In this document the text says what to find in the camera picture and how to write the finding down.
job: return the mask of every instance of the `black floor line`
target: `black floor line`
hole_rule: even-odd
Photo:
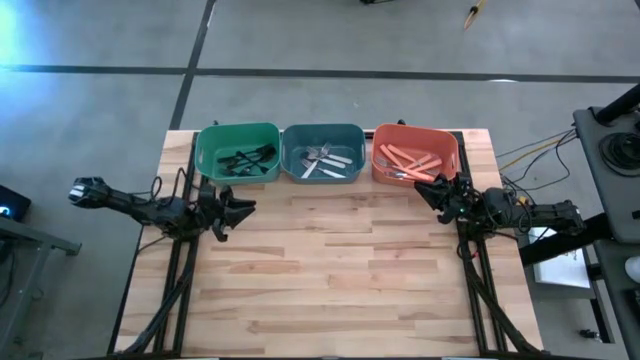
[[[0,72],[2,71],[62,74],[182,75],[187,72],[187,68],[153,66],[0,65]]]
[[[202,53],[204,33],[199,32],[192,50],[189,67],[147,66],[76,66],[76,65],[0,65],[0,72],[62,73],[62,74],[123,74],[123,75],[185,75],[188,83],[193,76],[256,77],[256,78],[312,78],[312,79],[389,79],[389,80],[443,80],[443,81],[495,81],[585,83],[585,84],[637,84],[640,75],[544,75],[544,74],[490,74],[447,73],[375,70],[305,70],[305,69],[233,69],[197,68]]]
[[[487,74],[487,73],[443,73],[408,71],[368,70],[291,70],[291,69],[196,69],[196,75],[228,77],[273,77],[273,78],[327,78],[327,79],[393,79],[393,80],[449,80],[492,81],[512,80],[517,82],[591,83],[591,84],[637,84],[640,76],[616,75],[533,75],[533,74]]]
[[[182,86],[180,87],[180,93],[176,100],[176,107],[173,109],[173,115],[171,116],[171,123],[169,124],[169,130],[180,129],[180,123],[182,123],[182,116],[184,115],[184,109],[187,107],[187,99],[189,98],[189,92],[191,91],[191,85],[193,84],[193,77],[195,76],[196,67],[200,60],[200,54],[202,53],[202,47],[204,46],[204,39],[207,37],[207,30],[209,29],[209,21],[213,15],[213,5],[216,0],[207,0],[207,5],[204,7],[204,13],[202,14],[202,20],[200,21],[200,27],[198,28],[198,35],[196,36],[196,42],[193,45],[191,51],[191,57],[189,58],[189,67],[187,73],[182,80]]]

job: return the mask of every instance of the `cable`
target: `cable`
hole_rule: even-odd
[[[141,191],[141,192],[133,192],[133,193],[129,193],[129,195],[131,196],[131,203],[132,205],[148,205],[154,202],[157,202],[159,207],[167,207],[169,205],[171,205],[171,203],[173,202],[173,199],[176,196],[176,193],[178,192],[178,182],[180,180],[180,174],[184,175],[185,180],[188,180],[187,178],[187,172],[184,170],[184,168],[180,167],[178,169],[178,172],[176,173],[176,178],[173,182],[173,190],[171,191],[171,196],[169,197],[169,200],[167,202],[157,202],[156,199],[158,198],[158,195],[160,194],[160,190],[162,190],[162,178],[160,176],[156,176],[153,178],[153,181],[151,182],[151,189],[148,191]],[[193,188],[195,188],[196,190],[200,190],[200,188],[197,188],[195,186],[192,185]],[[150,194],[149,199],[145,200],[142,203],[136,203],[135,202],[135,198],[134,195],[144,195],[144,194]]]
[[[511,181],[506,175],[502,175],[500,174],[500,177],[502,177],[504,180],[507,181],[507,184],[511,186],[511,188],[513,189],[513,192],[517,195],[518,191],[516,190],[516,188],[520,191],[522,191],[523,193],[525,193],[525,195],[527,195],[527,197],[529,198],[529,200],[531,200],[531,203],[533,205],[536,205],[536,201],[533,199],[533,196],[531,196],[531,194],[529,194],[529,192],[526,189],[523,189],[520,185],[514,183],[513,181]]]
[[[476,196],[478,196],[480,201],[482,201],[482,204],[484,205],[484,209],[486,211],[486,214],[489,217],[489,220],[491,220],[491,222],[493,223],[493,229],[495,230],[498,227],[500,227],[500,225],[498,225],[498,222],[493,218],[493,214],[491,214],[491,211],[489,210],[489,206],[487,205],[487,202],[484,200],[484,197],[482,196],[482,194],[476,189],[473,189],[473,193]]]
[[[476,245],[476,250],[471,253],[471,258],[470,259],[465,259],[464,257],[462,257],[462,244],[458,244],[458,246],[456,247],[456,255],[458,255],[458,257],[460,259],[462,259],[462,260],[475,259],[478,256],[478,247]]]
[[[598,150],[609,170],[628,178],[640,176],[637,173],[640,170],[640,136],[634,133],[609,134],[600,140]]]
[[[562,161],[562,158],[560,157],[560,152],[558,151],[558,149],[560,149],[560,146],[565,145],[565,144],[568,144],[569,142],[571,142],[571,141],[573,141],[574,139],[576,139],[576,138],[577,138],[577,136],[574,136],[574,137],[572,137],[571,139],[569,139],[569,140],[567,140],[566,142],[564,142],[564,143],[563,143],[562,141],[563,141],[563,140],[564,140],[568,135],[570,135],[570,134],[571,134],[571,133],[567,133],[565,136],[563,136],[563,137],[562,137],[562,139],[560,139],[560,142],[558,142],[558,144],[556,144],[556,147],[555,147],[555,150],[556,150],[556,157],[558,158],[558,161],[560,161],[560,164],[562,165],[562,167],[564,168],[564,170],[567,172],[567,173],[566,173],[566,175],[564,175],[564,176],[563,176],[563,177],[561,177],[560,179],[557,179],[557,180],[551,181],[551,182],[546,183],[546,184],[544,184],[544,185],[540,185],[540,186],[535,187],[535,188],[524,189],[524,190],[527,190],[527,191],[540,190],[540,189],[543,189],[543,188],[545,188],[545,187],[547,187],[547,186],[551,186],[551,185],[553,185],[553,184],[557,184],[557,183],[559,183],[560,181],[562,181],[562,180],[564,180],[564,179],[568,178],[569,176],[571,176],[571,170],[569,170],[569,168],[568,168],[568,167],[567,167],[567,165],[564,163],[564,161]]]
[[[507,234],[507,233],[503,233],[503,232],[499,232],[499,231],[492,231],[492,232],[491,232],[491,234],[499,235],[499,236],[504,236],[504,237],[506,237],[506,238],[509,238],[509,239],[513,239],[513,240],[515,240],[515,241],[518,241],[518,238],[517,238],[517,237],[515,237],[514,235],[511,235],[511,234]]]
[[[148,244],[145,244],[143,247],[138,249],[138,252],[136,254],[140,254],[142,252],[142,250],[148,248],[149,246],[155,245],[155,244],[159,243],[160,241],[162,241],[162,240],[164,240],[166,238],[167,238],[166,236],[163,236],[163,237],[161,237],[159,239],[153,240],[152,242],[150,242]]]
[[[518,203],[520,203],[520,206],[522,206],[522,208],[525,211],[525,213],[520,215],[520,218],[518,219],[518,231],[520,231],[523,234],[526,234],[529,232],[529,230],[531,230],[531,227],[533,227],[533,218],[531,217],[531,212],[529,212],[529,208],[522,201],[520,201],[520,199],[518,199]],[[527,218],[529,219],[529,227],[526,228],[526,230],[523,230],[522,219],[524,218],[525,215],[527,215]]]
[[[2,289],[2,300],[0,300],[0,308],[7,303],[9,295],[11,294],[11,288],[13,287],[13,277],[16,271],[16,251],[11,250],[11,267],[9,268],[9,275],[7,277],[7,284]]]
[[[500,155],[496,155],[496,158],[500,158],[500,157],[503,157],[503,156],[506,156],[506,155],[509,155],[509,154],[513,154],[514,152],[516,152],[516,151],[518,151],[518,150],[522,150],[522,149],[524,149],[524,148],[528,148],[529,146],[538,145],[538,144],[540,144],[541,142],[544,142],[544,141],[547,141],[547,140],[551,140],[551,139],[553,139],[553,138],[555,138],[555,137],[558,137],[558,136],[560,136],[560,135],[564,135],[564,134],[566,134],[566,133],[568,133],[568,132],[571,132],[571,131],[573,131],[573,129],[569,129],[569,130],[565,130],[565,131],[563,131],[563,132],[559,132],[559,133],[557,133],[557,134],[555,134],[555,135],[551,135],[551,136],[546,137],[546,138],[544,138],[544,139],[542,139],[542,140],[538,140],[538,141],[536,141],[536,142],[532,142],[532,143],[529,143],[529,144],[527,144],[527,145],[522,145],[522,146],[520,146],[520,147],[519,147],[519,148],[517,148],[517,149],[509,150],[509,151],[507,151],[506,153],[502,153],[502,154],[500,154]]]
[[[546,234],[546,233],[547,233],[547,231],[549,231],[549,228],[544,229],[544,231],[542,232],[542,234],[540,234],[540,236],[538,236],[538,238],[537,238],[534,242],[536,242],[536,241],[538,241],[538,240],[542,239],[542,237],[544,236],[544,234]]]
[[[538,146],[537,148],[535,148],[535,149],[533,149],[533,150],[527,151],[526,153],[524,153],[524,154],[522,154],[522,155],[518,156],[515,160],[511,161],[511,162],[510,162],[510,163],[508,163],[507,165],[505,165],[505,166],[501,167],[499,170],[500,170],[500,171],[502,171],[502,170],[504,170],[504,169],[508,168],[509,166],[511,166],[511,165],[513,165],[513,164],[515,164],[515,163],[517,163],[518,161],[520,161],[520,160],[524,159],[525,157],[527,157],[527,156],[529,156],[529,155],[531,155],[531,154],[533,154],[533,153],[535,153],[535,152],[537,152],[537,151],[540,151],[540,150],[542,150],[542,149],[545,149],[545,148],[551,147],[551,146],[553,146],[553,145],[556,145],[556,144],[558,144],[558,143],[560,143],[560,140],[554,140],[554,141],[549,142],[549,143],[546,143],[546,144],[544,144],[544,145],[542,145],[542,146]]]
[[[568,132],[567,134],[565,134],[565,136],[562,137],[562,139],[560,139],[560,142],[558,144],[556,144],[556,148],[564,146],[568,143],[570,143],[571,141],[575,140],[577,138],[577,135],[575,135],[575,133],[573,132]],[[538,160],[540,160],[542,157],[544,157],[546,154],[549,153],[549,151],[551,151],[552,149],[547,149],[544,152],[538,154],[538,156],[536,156],[530,163],[529,165],[526,167],[526,169],[524,170],[524,173],[522,174],[522,176],[520,176],[519,178],[512,180],[513,183],[517,183],[518,181],[524,179],[527,176],[527,173],[529,172],[529,170],[531,169],[531,167],[533,166],[533,164],[535,164]]]

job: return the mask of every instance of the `butcher block tabletop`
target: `butcher block tabletop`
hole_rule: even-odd
[[[501,187],[488,130],[456,131],[474,186]],[[161,195],[187,168],[193,135],[167,133]],[[257,201],[256,212],[228,231],[226,243],[200,236],[182,356],[478,355],[454,223],[439,224],[415,190],[373,181],[370,166],[348,185],[298,185],[283,173],[273,183],[233,187],[237,198]],[[146,227],[140,246],[160,236]],[[500,305],[542,348],[516,243],[495,237],[487,247]],[[167,239],[137,256],[115,350],[158,310],[170,253]],[[483,318],[495,349],[486,307]]]

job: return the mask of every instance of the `concrete floor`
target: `concrete floor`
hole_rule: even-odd
[[[0,0],[0,64],[187,67],[205,3]],[[612,82],[640,75],[633,0],[496,0],[463,33],[473,3],[219,0],[199,66],[608,75]],[[84,244],[77,258],[56,254],[49,261],[45,297],[33,303],[16,354],[40,350],[49,360],[105,353],[140,227],[108,210],[74,208],[66,195],[75,177],[89,175],[123,190],[146,190],[182,81],[0,72],[0,184],[33,200],[29,224]],[[180,128],[203,129],[214,120],[374,128],[404,119],[489,128],[500,153],[568,129],[573,110],[605,105],[631,86],[196,76]],[[601,206],[579,143],[561,154],[571,177],[535,192],[536,200],[571,198],[586,217],[597,214]],[[550,156],[523,185],[561,175]],[[617,329],[613,345],[576,335],[595,328],[587,300],[563,298],[567,292],[559,287],[532,284],[531,290],[547,350],[626,358]]]

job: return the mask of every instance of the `yellow cable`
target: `yellow cable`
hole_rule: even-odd
[[[560,140],[554,140],[554,141],[548,142],[548,143],[546,143],[546,144],[544,144],[544,145],[541,145],[541,146],[539,146],[539,147],[537,147],[537,148],[535,148],[535,149],[533,149],[533,150],[531,150],[531,151],[528,151],[528,152],[526,152],[526,153],[524,153],[524,154],[520,155],[517,159],[513,160],[512,162],[508,163],[507,165],[505,165],[505,166],[501,167],[501,168],[500,168],[500,171],[502,171],[502,170],[504,170],[504,169],[508,168],[509,166],[511,166],[511,165],[513,165],[513,164],[515,164],[515,163],[517,163],[518,161],[520,161],[520,160],[524,159],[525,157],[527,157],[527,156],[529,156],[529,155],[533,154],[533,153],[534,153],[534,152],[536,152],[536,151],[540,151],[540,150],[542,150],[542,149],[544,149],[544,148],[548,148],[548,147],[553,146],[553,145],[555,145],[555,144],[557,144],[557,143],[559,143],[559,142],[560,142]]]

